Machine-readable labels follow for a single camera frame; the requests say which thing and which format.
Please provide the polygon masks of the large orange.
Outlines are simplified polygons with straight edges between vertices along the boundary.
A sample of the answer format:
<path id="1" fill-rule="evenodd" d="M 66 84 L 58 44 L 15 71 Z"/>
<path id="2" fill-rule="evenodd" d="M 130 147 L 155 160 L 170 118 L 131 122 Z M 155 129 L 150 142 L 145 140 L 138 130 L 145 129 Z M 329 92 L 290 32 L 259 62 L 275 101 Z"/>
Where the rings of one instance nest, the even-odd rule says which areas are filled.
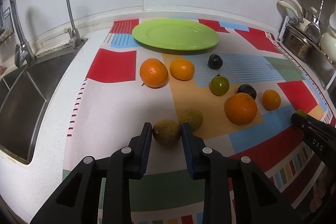
<path id="1" fill-rule="evenodd" d="M 166 66 L 158 59 L 145 60 L 139 69 L 142 82 L 150 88 L 160 88 L 167 83 L 169 74 Z"/>
<path id="2" fill-rule="evenodd" d="M 226 117 L 236 125 L 250 124 L 257 115 L 257 105 L 251 95 L 236 93 L 224 104 Z"/>

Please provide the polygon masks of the slim curved chrome faucet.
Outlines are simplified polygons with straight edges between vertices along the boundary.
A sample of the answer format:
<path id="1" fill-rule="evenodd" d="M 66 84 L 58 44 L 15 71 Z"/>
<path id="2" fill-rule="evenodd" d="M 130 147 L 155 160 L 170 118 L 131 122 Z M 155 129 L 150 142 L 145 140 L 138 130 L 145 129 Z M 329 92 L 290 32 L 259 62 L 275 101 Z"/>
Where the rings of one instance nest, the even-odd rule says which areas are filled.
<path id="1" fill-rule="evenodd" d="M 66 5 L 67 5 L 67 10 L 68 10 L 68 16 L 69 16 L 69 19 L 70 19 L 70 24 L 71 24 L 71 28 L 67 29 L 67 32 L 70 36 L 69 44 L 74 49 L 77 49 L 77 48 L 80 48 L 83 44 L 85 44 L 88 41 L 88 39 L 87 38 L 82 38 L 79 30 L 75 26 L 75 21 L 74 21 L 74 17 L 73 17 L 73 14 L 72 14 L 70 0 L 66 0 Z"/>

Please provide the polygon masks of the metal dish rack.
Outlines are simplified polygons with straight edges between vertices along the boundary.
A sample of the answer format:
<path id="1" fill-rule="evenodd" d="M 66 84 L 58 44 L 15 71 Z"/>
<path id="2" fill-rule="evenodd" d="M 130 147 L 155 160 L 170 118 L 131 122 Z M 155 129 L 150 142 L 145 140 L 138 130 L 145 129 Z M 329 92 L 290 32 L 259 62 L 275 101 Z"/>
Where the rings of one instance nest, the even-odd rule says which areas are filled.
<path id="1" fill-rule="evenodd" d="M 335 89 L 335 65 L 318 46 L 294 28 L 292 23 L 293 20 L 286 16 L 278 39 L 291 53 L 306 63 L 317 74 L 323 88 L 331 92 Z"/>

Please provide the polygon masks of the dark plum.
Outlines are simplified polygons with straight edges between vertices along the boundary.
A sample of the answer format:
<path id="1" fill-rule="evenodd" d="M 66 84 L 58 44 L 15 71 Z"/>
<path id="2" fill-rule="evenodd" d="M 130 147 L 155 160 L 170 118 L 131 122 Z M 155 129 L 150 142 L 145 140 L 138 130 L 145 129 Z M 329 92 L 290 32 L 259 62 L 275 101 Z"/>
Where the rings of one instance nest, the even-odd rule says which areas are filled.
<path id="1" fill-rule="evenodd" d="M 257 97 L 257 92 L 254 87 L 250 84 L 242 84 L 238 87 L 237 93 L 246 93 L 249 94 L 254 100 Z"/>
<path id="2" fill-rule="evenodd" d="M 207 65 L 210 69 L 213 70 L 221 69 L 221 67 L 223 66 L 222 58 L 219 55 L 212 54 L 209 57 Z"/>

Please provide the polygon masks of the small green fruit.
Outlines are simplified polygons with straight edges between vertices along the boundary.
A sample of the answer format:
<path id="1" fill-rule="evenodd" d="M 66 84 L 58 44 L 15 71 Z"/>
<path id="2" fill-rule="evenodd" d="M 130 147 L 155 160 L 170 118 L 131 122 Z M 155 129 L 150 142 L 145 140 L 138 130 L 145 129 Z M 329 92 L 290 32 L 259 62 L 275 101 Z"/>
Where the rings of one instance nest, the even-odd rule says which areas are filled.
<path id="1" fill-rule="evenodd" d="M 307 118 L 307 113 L 304 110 L 299 109 L 295 113 L 302 116 L 305 119 Z"/>

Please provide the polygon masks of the small orange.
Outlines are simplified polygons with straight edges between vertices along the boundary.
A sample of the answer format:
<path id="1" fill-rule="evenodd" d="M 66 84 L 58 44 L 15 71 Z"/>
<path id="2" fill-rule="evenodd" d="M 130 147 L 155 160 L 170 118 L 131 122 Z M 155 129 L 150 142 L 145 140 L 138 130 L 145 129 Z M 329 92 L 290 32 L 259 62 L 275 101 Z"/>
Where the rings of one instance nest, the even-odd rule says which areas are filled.
<path id="1" fill-rule="evenodd" d="M 276 110 L 281 105 L 281 97 L 275 90 L 268 89 L 262 95 L 262 104 L 268 111 Z"/>

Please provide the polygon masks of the stainless steel sink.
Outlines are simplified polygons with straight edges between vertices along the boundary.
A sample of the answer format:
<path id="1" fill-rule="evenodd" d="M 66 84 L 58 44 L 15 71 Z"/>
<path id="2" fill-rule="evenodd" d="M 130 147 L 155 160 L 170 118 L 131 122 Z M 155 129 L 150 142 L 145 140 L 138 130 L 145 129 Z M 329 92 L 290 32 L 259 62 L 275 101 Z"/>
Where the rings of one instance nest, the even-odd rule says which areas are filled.
<path id="1" fill-rule="evenodd" d="M 30 164 L 49 102 L 77 53 L 50 53 L 1 79 L 1 150 L 7 155 Z"/>

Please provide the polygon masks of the colourful patterned table mat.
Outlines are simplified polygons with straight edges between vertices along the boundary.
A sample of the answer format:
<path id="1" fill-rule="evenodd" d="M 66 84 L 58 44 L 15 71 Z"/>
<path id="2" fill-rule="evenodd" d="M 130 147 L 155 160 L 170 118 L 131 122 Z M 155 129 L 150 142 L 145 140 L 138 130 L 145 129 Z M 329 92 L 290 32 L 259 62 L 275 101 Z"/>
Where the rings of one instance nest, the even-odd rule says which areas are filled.
<path id="1" fill-rule="evenodd" d="M 86 156 L 109 157 L 150 122 L 194 127 L 205 144 L 232 159 L 250 159 L 294 206 L 323 164 L 290 122 L 303 110 L 335 125 L 323 92 L 270 32 L 201 20 L 217 33 L 206 53 L 176 55 L 138 43 L 140 19 L 119 20 L 96 51 L 69 123 L 63 173 Z"/>

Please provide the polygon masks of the brown-green kiwi fruit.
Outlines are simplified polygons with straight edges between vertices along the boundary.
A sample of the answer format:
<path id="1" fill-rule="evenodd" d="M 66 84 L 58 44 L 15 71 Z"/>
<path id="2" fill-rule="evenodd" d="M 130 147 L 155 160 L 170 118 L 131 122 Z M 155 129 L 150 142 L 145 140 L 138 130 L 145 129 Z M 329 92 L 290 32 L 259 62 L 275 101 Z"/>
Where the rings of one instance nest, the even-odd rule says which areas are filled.
<path id="1" fill-rule="evenodd" d="M 188 108 L 183 110 L 178 116 L 179 124 L 188 123 L 192 131 L 197 131 L 203 124 L 204 118 L 201 111 L 195 108 Z"/>
<path id="2" fill-rule="evenodd" d="M 153 137 L 158 144 L 173 147 L 181 138 L 180 125 L 171 119 L 157 121 L 153 126 Z"/>

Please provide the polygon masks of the green plate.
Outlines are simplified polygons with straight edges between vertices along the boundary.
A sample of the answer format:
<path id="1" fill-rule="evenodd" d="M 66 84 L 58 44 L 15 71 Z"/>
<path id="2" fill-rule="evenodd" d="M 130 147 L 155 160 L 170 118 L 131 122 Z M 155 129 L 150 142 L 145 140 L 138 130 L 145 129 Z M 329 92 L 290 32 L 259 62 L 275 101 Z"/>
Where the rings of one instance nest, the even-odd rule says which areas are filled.
<path id="1" fill-rule="evenodd" d="M 143 45 L 172 51 L 207 50 L 219 42 L 212 28 L 187 19 L 148 20 L 133 28 L 132 35 Z"/>

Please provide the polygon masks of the green tomato with stem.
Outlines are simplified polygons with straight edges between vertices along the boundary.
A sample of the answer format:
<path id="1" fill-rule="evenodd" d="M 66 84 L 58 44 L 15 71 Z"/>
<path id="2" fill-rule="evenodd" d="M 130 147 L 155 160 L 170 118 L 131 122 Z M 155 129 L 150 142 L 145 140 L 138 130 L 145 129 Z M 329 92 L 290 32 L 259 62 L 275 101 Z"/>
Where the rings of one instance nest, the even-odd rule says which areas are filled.
<path id="1" fill-rule="evenodd" d="M 229 80 L 221 76 L 220 74 L 217 74 L 209 84 L 210 91 L 215 94 L 216 96 L 223 96 L 226 94 L 230 88 L 230 82 Z"/>

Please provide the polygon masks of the steel pot on rack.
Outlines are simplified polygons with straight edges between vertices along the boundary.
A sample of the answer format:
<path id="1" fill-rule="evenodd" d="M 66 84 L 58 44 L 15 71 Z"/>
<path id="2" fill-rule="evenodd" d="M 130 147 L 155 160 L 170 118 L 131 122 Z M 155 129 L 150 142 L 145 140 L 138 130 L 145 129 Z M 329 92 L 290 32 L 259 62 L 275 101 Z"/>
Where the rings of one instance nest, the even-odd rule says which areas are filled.
<path id="1" fill-rule="evenodd" d="M 304 63 L 308 63 L 313 52 L 310 40 L 291 25 L 287 25 L 284 32 L 283 44 L 286 48 Z"/>

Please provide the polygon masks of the steel ladle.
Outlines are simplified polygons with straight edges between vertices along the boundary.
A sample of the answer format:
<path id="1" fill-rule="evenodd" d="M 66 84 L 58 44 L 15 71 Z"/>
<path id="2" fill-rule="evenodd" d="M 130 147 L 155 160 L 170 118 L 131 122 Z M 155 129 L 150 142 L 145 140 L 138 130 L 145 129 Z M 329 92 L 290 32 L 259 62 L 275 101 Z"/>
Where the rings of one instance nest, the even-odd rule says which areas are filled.
<path id="1" fill-rule="evenodd" d="M 311 22 L 305 27 L 305 35 L 316 44 L 318 44 L 319 39 L 321 37 L 321 29 L 319 27 L 319 21 L 320 21 L 324 2 L 325 0 L 320 0 L 320 8 L 319 8 L 317 20 L 315 22 Z"/>

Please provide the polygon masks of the large chrome pull-down faucet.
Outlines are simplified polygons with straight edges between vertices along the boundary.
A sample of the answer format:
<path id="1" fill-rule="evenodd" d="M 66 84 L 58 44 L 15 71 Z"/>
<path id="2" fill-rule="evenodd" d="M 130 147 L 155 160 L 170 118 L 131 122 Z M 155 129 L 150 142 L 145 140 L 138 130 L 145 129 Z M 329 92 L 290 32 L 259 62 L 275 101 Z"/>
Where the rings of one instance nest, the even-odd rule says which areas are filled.
<path id="1" fill-rule="evenodd" d="M 9 2 L 14 27 L 19 39 L 19 43 L 15 46 L 14 63 L 17 68 L 20 68 L 24 62 L 26 62 L 28 65 L 33 63 L 36 60 L 36 56 L 33 54 L 30 44 L 23 33 L 21 22 L 18 16 L 16 0 L 9 0 Z"/>

